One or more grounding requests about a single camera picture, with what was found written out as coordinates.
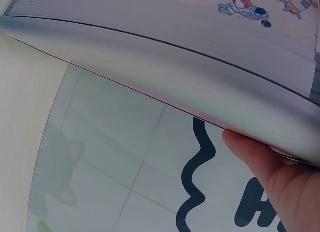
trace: rocket illustration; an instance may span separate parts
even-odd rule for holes
[[[314,8],[318,8],[318,4],[313,2],[312,0],[278,0],[284,3],[284,11],[291,12],[292,14],[296,14],[296,16],[301,19],[300,13],[304,10],[308,9],[310,6]]]

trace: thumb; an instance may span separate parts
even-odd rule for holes
[[[272,176],[286,164],[267,145],[247,138],[231,130],[225,130],[222,138],[228,148],[255,174],[267,191]]]

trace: grout line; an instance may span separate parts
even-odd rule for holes
[[[136,176],[135,176],[134,181],[133,181],[133,183],[132,183],[132,185],[131,185],[130,191],[129,191],[126,199],[125,199],[125,202],[124,202],[123,207],[122,207],[122,209],[121,209],[121,211],[120,211],[120,214],[119,214],[119,216],[118,216],[118,219],[117,219],[116,222],[115,222],[115,226],[113,227],[113,230],[115,230],[116,226],[117,226],[118,223],[119,223],[120,217],[121,217],[121,215],[122,215],[122,213],[123,213],[123,211],[124,211],[124,208],[125,208],[128,200],[129,200],[129,196],[130,196],[130,194],[131,194],[132,188],[134,187],[134,184],[135,184],[135,182],[136,182],[136,180],[137,180],[137,178],[138,178],[138,176],[139,176],[139,173],[140,173],[140,171],[141,171],[142,166],[143,166],[144,163],[145,163],[145,161],[142,161],[142,163],[141,163],[141,165],[140,165],[140,168],[139,168],[138,172],[136,173]]]
[[[69,110],[70,110],[70,105],[71,105],[71,102],[72,102],[73,97],[74,97],[74,94],[75,94],[76,86],[77,86],[77,84],[78,84],[78,82],[79,82],[79,79],[80,79],[81,74],[82,74],[83,71],[84,71],[84,70],[81,69],[81,72],[80,72],[80,74],[79,74],[79,76],[78,76],[78,78],[77,78],[77,80],[76,80],[76,83],[75,83],[75,85],[74,85],[74,87],[73,87],[73,91],[72,91],[72,94],[71,94],[71,100],[70,100],[70,102],[69,102],[69,104],[68,104],[68,109],[66,110],[66,113],[64,114],[64,119],[63,119],[63,121],[62,121],[61,132],[62,132],[62,129],[63,129],[64,124],[65,124],[65,118],[66,118],[66,116],[67,116],[67,114],[68,114],[68,112],[69,112]]]
[[[163,206],[162,204],[160,204],[160,203],[158,203],[158,202],[156,202],[156,201],[154,201],[154,200],[152,200],[152,199],[150,199],[150,198],[148,198],[148,197],[146,197],[146,196],[144,196],[143,194],[141,194],[141,193],[139,193],[139,192],[136,192],[136,191],[134,191],[134,190],[132,190],[132,192],[134,192],[134,193],[136,193],[136,194],[138,194],[138,195],[140,195],[141,197],[143,197],[143,198],[145,198],[145,199],[147,199],[147,200],[149,200],[150,202],[152,202],[152,203],[155,203],[156,205],[158,205],[158,206],[160,206],[160,207],[162,207],[162,208],[165,208],[166,210],[169,210],[170,212],[172,212],[172,213],[177,213],[176,211],[174,211],[174,210],[172,210],[172,209],[170,209],[170,208],[167,208],[167,207],[165,207],[165,206]]]
[[[87,163],[88,165],[92,166],[93,168],[95,168],[96,170],[98,170],[99,172],[103,173],[105,176],[109,177],[110,179],[112,179],[113,181],[121,184],[122,186],[126,187],[127,189],[130,189],[130,187],[126,186],[125,184],[121,183],[120,181],[116,180],[115,178],[111,177],[110,175],[106,174],[105,172],[103,172],[101,169],[99,169],[98,167],[95,167],[92,163],[86,161],[84,158],[81,158],[81,160],[83,160],[85,163]]]
[[[159,117],[159,119],[158,119],[158,121],[156,122],[156,125],[155,125],[155,127],[154,127],[154,131],[157,130],[157,128],[158,128],[158,126],[159,126],[159,124],[160,124],[160,121],[161,121],[162,117],[164,116],[164,113],[165,113],[165,110],[166,110],[167,106],[168,106],[168,105],[165,104],[164,108],[162,109],[162,112],[161,112],[161,114],[160,114],[160,117]]]

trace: astronaut illustration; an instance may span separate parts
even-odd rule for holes
[[[312,0],[278,0],[284,3],[284,11],[291,12],[292,14],[296,14],[296,16],[301,19],[300,13],[304,10],[308,9],[310,6],[314,8],[318,8],[318,4],[313,2]]]
[[[219,4],[219,11],[224,14],[232,15],[239,13],[250,20],[261,20],[264,27],[271,27],[271,22],[268,21],[269,13],[266,9],[258,7],[250,0],[232,0],[232,3]]]

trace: black cat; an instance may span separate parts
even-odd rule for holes
[[[41,142],[33,175],[29,208],[42,220],[48,216],[46,196],[67,206],[76,206],[77,197],[70,182],[74,168],[85,151],[82,141],[67,140],[48,123]]]

